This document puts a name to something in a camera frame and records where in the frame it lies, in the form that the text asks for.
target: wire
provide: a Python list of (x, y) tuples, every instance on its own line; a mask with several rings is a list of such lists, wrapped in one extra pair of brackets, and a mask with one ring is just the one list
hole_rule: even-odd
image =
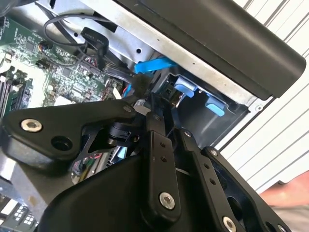
[[(37, 2), (34, 3), (37, 7), (39, 7), (39, 9), (41, 11), (43, 11), (45, 13), (45, 15), (49, 18), (49, 19), (54, 19), (55, 16), (47, 9), (45, 9), (43, 6), (41, 6), (40, 4), (38, 4)], [(75, 41), (75, 39), (73, 39), (73, 37), (65, 30), (63, 24), (61, 24), (61, 22), (55, 22), (54, 23), (54, 26), (57, 28), (57, 30), (69, 41), (71, 42), (71, 45), (74, 43), (74, 44), (77, 44), (77, 42)], [(82, 46), (85, 46), (86, 44), (83, 43), (81, 46), (77, 47), (78, 51), (80, 53), (82, 53), (84, 56), (88, 56), (88, 57), (92, 57), (90, 55), (88, 55), (86, 52), (84, 52), (81, 47)]]
[(125, 89), (124, 89), (124, 91), (122, 92), (122, 94), (124, 94), (125, 93), (125, 91), (126, 91), (126, 89), (129, 87), (129, 85), (127, 86), (127, 87), (125, 87)]
[(76, 17), (76, 18), (86, 18), (86, 19), (92, 19), (95, 21), (100, 21), (100, 22), (105, 22), (105, 23), (112, 23), (111, 21), (101, 18), (101, 17), (97, 17), (97, 16), (93, 16), (93, 15), (85, 15), (85, 14), (62, 14), (59, 16), (56, 16), (50, 20), (48, 20), (44, 26), (43, 26), (43, 33), (44, 36), (46, 38), (48, 38), (50, 41), (52, 41), (53, 43), (57, 44), (57, 45), (63, 45), (63, 46), (75, 46), (75, 47), (80, 47), (82, 45), (84, 45), (84, 43), (61, 43), (59, 41), (54, 40), (53, 38), (51, 38), (48, 34), (47, 34), (47, 27), (50, 24), (54, 24), (56, 22), (59, 22), (60, 20), (63, 20), (65, 18), (70, 18), (70, 17)]

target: blue plastic tab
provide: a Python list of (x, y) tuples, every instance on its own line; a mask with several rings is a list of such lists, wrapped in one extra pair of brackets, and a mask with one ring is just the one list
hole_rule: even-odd
[(149, 61), (139, 62), (135, 65), (135, 73), (147, 73), (156, 70), (161, 70), (169, 67), (176, 66), (177, 64), (174, 61), (171, 61), (169, 58), (158, 58)]
[(121, 159), (124, 159), (125, 156), (126, 156), (126, 147), (122, 147), (120, 148), (120, 150), (118, 151), (118, 154), (117, 154), (117, 157), (121, 158)]
[(178, 77), (174, 85), (174, 88), (180, 91), (181, 93), (184, 93), (189, 98), (191, 98), (194, 96), (194, 91), (196, 90), (197, 87), (193, 83), (184, 80), (181, 77)]
[(224, 112), (225, 104), (209, 94), (207, 94), (207, 96), (209, 98), (205, 103), (205, 106), (211, 111), (213, 111), (217, 116), (222, 117), (225, 114)]

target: black metal bracket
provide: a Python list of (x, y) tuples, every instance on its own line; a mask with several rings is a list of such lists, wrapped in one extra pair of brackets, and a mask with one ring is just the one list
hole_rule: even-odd
[[(113, 122), (131, 122), (135, 115), (134, 108), (121, 100), (15, 111), (3, 118), (1, 147), (18, 162), (62, 174), (80, 153), (81, 136), (88, 126), (104, 128)], [(26, 119), (31, 121), (22, 128)]]
[[(291, 232), (217, 150), (200, 151), (193, 135), (181, 128), (176, 108), (151, 94), (151, 111), (144, 116), (131, 106), (135, 99), (27, 109), (4, 117), (4, 154), (35, 174), (44, 171), (40, 176), (63, 175), (77, 157), (116, 145), (134, 150), (59, 194), (39, 231), (86, 228), (86, 219), (94, 231), (101, 228), (100, 220), (81, 212), (89, 205), (107, 218), (110, 231), (124, 231), (123, 223), (131, 231), (280, 232), (280, 225)], [(97, 209), (98, 202), (104, 209)], [(59, 212), (70, 214), (65, 226), (55, 223)], [(126, 218), (117, 218), (115, 225), (120, 212)]]
[(209, 158), (219, 178), (225, 198), (239, 223), (247, 232), (289, 232), (288, 226), (249, 186), (228, 161), (213, 147), (206, 147), (202, 154)]

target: white siding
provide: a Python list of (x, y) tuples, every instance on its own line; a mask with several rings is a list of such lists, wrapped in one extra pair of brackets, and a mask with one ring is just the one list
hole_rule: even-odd
[[(309, 0), (235, 1), (309, 62)], [(278, 181), (286, 183), (308, 171), (308, 152), (307, 67), (302, 77), (222, 154), (257, 192), (262, 192)]]

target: articulated arm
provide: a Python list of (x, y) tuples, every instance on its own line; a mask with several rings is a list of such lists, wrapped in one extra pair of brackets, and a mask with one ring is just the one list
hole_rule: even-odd
[[(12, 183), (41, 219), (38, 232), (290, 232), (217, 150), (200, 151), (176, 108), (155, 94), (146, 104), (83, 103), (3, 119), (2, 151), (18, 163)], [(128, 147), (124, 160), (72, 184), (74, 160), (116, 146)]]

